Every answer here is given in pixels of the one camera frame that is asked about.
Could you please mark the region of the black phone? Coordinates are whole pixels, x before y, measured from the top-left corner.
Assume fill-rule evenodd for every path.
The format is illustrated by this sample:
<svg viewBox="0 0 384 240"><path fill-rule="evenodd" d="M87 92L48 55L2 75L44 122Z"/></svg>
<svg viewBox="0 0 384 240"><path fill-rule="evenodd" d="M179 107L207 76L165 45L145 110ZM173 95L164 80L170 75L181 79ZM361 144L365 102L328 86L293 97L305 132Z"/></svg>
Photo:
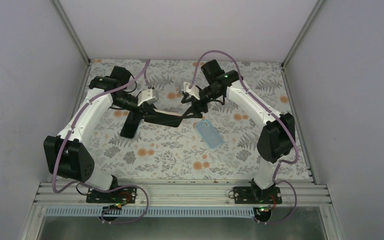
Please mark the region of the black phone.
<svg viewBox="0 0 384 240"><path fill-rule="evenodd" d="M164 116L163 121L145 121L146 123L161 125L166 127L177 128L183 121L182 115L174 112L168 112L163 110L156 110L158 113L161 113Z"/></svg>
<svg viewBox="0 0 384 240"><path fill-rule="evenodd" d="M127 139L133 139L142 119L142 114L130 112L121 129L120 136Z"/></svg>

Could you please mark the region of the light blue phone case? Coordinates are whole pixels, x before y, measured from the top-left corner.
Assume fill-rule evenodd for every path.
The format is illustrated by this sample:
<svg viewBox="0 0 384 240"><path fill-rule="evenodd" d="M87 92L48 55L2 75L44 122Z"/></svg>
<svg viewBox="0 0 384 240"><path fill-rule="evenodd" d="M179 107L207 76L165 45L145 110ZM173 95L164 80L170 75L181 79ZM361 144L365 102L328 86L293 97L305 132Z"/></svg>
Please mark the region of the light blue phone case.
<svg viewBox="0 0 384 240"><path fill-rule="evenodd" d="M215 149L224 143L222 136L209 120L203 119L197 122L194 128L210 149Z"/></svg>

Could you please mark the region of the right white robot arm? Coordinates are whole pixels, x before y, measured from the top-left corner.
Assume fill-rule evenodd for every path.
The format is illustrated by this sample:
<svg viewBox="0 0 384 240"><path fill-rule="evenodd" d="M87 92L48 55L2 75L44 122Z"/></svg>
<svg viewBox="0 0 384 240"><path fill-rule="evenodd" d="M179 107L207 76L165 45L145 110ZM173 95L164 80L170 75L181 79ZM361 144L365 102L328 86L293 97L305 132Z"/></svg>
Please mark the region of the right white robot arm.
<svg viewBox="0 0 384 240"><path fill-rule="evenodd" d="M295 119L290 113L281 113L268 106L244 81L240 70L225 72L213 59L201 67L208 85L200 88L194 82L183 82L182 103L191 106L184 118L200 118L208 112L208 104L219 98L228 99L240 107L260 128L256 149L262 157L258 171L251 181L251 198L258 204L270 197L276 183L280 163L291 150L297 150Z"/></svg>

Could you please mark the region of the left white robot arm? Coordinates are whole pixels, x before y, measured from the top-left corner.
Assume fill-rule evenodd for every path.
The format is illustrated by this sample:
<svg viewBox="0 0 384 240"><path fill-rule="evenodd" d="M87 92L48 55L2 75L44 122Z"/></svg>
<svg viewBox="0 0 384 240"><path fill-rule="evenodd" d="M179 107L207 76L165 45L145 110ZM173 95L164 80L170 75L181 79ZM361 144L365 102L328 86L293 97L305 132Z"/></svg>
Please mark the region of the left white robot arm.
<svg viewBox="0 0 384 240"><path fill-rule="evenodd" d="M111 203L119 197L115 176L96 167L89 153L89 139L102 117L112 106L131 113L154 115L151 106L156 102L154 90L149 88L133 96L126 88L140 77L146 77L150 61L137 76L124 67L115 66L109 76L96 76L88 86L86 97L66 127L57 136L47 136L43 148L49 172L52 175L52 190L62 193L73 184L80 184L99 191L104 201Z"/></svg>

